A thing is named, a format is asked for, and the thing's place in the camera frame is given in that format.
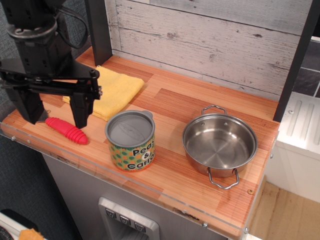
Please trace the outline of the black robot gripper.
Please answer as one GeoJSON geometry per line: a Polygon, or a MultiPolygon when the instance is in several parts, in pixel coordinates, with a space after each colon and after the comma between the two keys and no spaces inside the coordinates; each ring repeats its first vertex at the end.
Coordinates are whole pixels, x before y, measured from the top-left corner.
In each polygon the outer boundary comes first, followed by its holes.
{"type": "Polygon", "coordinates": [[[102,95],[99,72],[75,61],[61,39],[18,41],[19,56],[0,62],[0,77],[9,99],[35,125],[45,111],[40,94],[68,96],[75,126],[87,126],[94,100],[102,95]]]}

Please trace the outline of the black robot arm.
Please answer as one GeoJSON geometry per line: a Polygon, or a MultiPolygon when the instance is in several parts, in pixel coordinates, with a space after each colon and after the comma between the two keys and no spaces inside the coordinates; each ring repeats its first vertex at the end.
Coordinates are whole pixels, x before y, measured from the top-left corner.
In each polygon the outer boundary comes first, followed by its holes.
{"type": "Polygon", "coordinates": [[[3,0],[6,30],[19,56],[0,62],[2,87],[28,122],[35,124],[45,111],[41,94],[68,96],[75,125],[84,128],[101,98],[99,72],[72,56],[86,43],[70,42],[65,15],[82,16],[62,0],[3,0]]]}

